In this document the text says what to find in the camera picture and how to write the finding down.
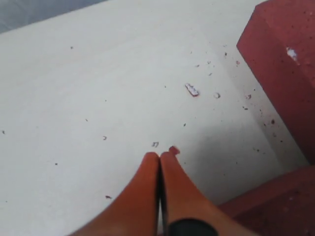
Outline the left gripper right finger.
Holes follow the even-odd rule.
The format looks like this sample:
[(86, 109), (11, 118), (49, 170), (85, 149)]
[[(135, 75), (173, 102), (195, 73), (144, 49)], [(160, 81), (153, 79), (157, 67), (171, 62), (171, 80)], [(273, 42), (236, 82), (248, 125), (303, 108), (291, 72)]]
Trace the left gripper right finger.
[(166, 236), (235, 236), (236, 223), (193, 184), (177, 157), (160, 156), (163, 179), (163, 223)]

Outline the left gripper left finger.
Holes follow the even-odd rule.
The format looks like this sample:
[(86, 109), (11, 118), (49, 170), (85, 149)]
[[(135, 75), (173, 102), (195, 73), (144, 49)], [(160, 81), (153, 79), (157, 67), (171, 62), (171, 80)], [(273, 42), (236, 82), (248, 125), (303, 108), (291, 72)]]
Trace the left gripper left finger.
[(156, 236), (159, 209), (159, 156), (144, 155), (129, 184), (97, 217), (73, 236)]

